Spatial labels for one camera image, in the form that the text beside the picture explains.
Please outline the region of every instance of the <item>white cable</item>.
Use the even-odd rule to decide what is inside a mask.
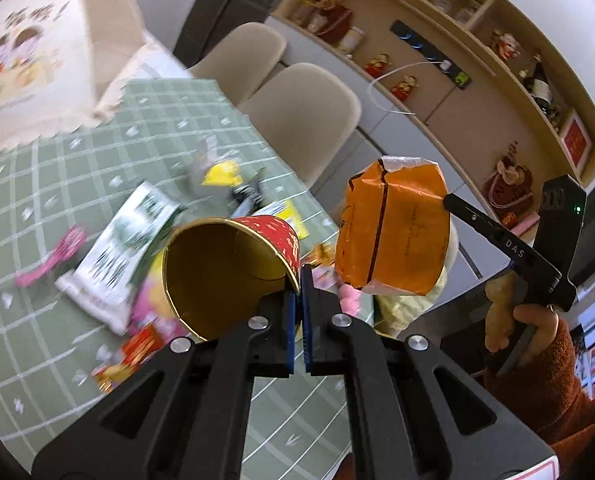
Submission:
[[[394,74],[395,72],[400,72],[400,70],[404,70],[405,68],[410,68],[410,67],[416,66],[416,65],[439,65],[439,64],[442,64],[442,61],[418,61],[417,63],[410,63],[408,65],[401,66],[399,68],[391,70],[391,72],[387,72],[386,74],[381,75],[380,77],[376,77],[375,79],[373,79],[373,81],[371,81],[369,83],[369,86],[367,87],[367,94],[369,95],[369,99],[371,99],[371,101],[373,102],[373,104],[375,106],[377,106],[380,110],[384,110],[385,112],[391,112],[393,114],[403,114],[403,115],[417,115],[414,112],[403,112],[402,110],[391,110],[389,108],[383,108],[382,106],[377,104],[377,101],[375,100],[375,97],[373,97],[373,93],[371,92],[371,89],[375,86],[375,83],[377,83],[378,81],[384,79],[385,77],[389,77],[391,74]]]

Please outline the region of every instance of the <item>framed picture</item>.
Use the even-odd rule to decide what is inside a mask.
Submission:
[[[571,110],[560,128],[560,139],[573,162],[578,176],[584,170],[593,149],[593,142],[575,110]]]

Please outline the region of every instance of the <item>dining table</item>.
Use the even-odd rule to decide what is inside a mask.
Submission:
[[[194,79],[162,46],[127,84],[109,123],[0,153],[0,440],[27,470],[103,397],[91,371],[126,340],[60,293],[56,278],[76,266],[144,180],[185,206],[178,222],[228,215],[223,197],[200,197],[190,186],[193,153],[210,134],[218,153],[236,150],[243,176],[264,168],[267,202],[293,202],[308,230],[302,255],[335,244],[337,225],[248,117],[215,81]],[[75,224],[87,233],[78,257],[16,286],[15,277],[42,263]],[[189,258],[202,264],[202,254]],[[363,295],[357,316],[372,322],[372,312]],[[255,379],[242,480],[331,478],[349,452],[343,378],[305,372],[301,335],[295,352],[289,379]]]

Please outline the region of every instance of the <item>chair backrest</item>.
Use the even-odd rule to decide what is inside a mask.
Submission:
[[[308,187],[353,133],[361,113],[357,95],[311,63],[284,69],[239,108]]]
[[[230,101],[246,101],[277,65],[287,46],[279,32],[263,23],[244,23],[228,33],[199,63],[195,77],[215,79]]]

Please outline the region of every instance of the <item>cartoon poster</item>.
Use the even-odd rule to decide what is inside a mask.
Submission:
[[[0,2],[0,150],[86,123],[96,103],[88,38],[83,0]]]

